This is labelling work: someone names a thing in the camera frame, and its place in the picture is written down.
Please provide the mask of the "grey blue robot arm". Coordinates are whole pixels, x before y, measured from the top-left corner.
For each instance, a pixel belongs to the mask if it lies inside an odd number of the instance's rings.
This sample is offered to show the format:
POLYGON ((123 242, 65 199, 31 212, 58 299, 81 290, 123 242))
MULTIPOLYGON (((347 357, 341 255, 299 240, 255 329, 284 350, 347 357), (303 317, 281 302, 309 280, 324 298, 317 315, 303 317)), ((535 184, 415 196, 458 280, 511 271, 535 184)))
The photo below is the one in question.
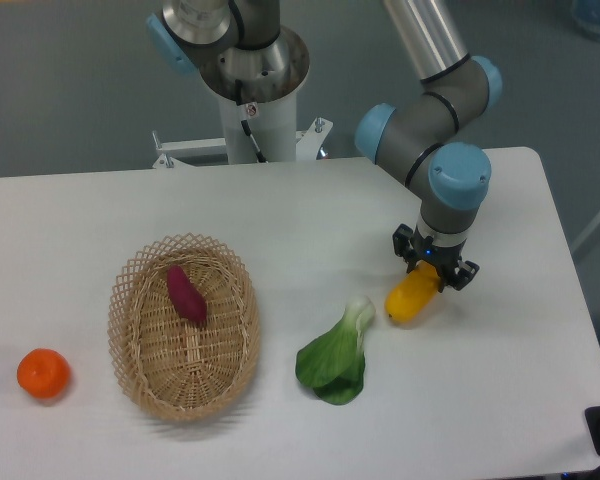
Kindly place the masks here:
MULTIPOLYGON (((462 250, 491 164, 455 135, 499 100, 501 74, 468 52, 443 2, 388 1, 385 9, 423 91, 406 109, 371 108, 355 145, 420 199, 416 225, 393 234, 396 255, 409 270, 432 266, 440 288, 460 290, 478 272, 462 250)), ((216 96, 231 163, 298 158, 296 94, 310 58, 305 42, 281 23, 278 2, 165 1, 146 28, 174 70, 198 73, 216 96)))

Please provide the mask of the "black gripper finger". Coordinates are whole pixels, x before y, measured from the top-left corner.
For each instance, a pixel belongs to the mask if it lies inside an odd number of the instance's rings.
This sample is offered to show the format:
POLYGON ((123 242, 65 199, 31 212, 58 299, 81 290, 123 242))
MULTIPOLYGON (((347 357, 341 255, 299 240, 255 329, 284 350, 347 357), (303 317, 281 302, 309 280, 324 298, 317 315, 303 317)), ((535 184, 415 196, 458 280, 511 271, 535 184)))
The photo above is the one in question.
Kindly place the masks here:
POLYGON ((400 224, 392 234, 394 254, 404 260, 407 265, 407 273, 415 269, 418 262, 417 252, 411 240, 414 231, 405 224, 400 224))
POLYGON ((460 291, 473 281, 479 270, 478 264, 462 259, 458 259, 454 264, 443 265, 439 272, 439 290, 452 288, 460 291))

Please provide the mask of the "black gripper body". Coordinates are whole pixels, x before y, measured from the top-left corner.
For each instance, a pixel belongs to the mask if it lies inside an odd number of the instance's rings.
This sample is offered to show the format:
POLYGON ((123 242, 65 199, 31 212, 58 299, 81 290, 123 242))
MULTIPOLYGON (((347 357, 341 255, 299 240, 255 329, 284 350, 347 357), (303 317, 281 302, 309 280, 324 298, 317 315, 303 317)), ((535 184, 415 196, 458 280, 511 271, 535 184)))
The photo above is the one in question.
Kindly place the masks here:
POLYGON ((432 265, 441 279, 451 280, 456 276, 465 240, 444 240, 434 237, 430 230, 419 226, 411 238, 416 258, 432 265))

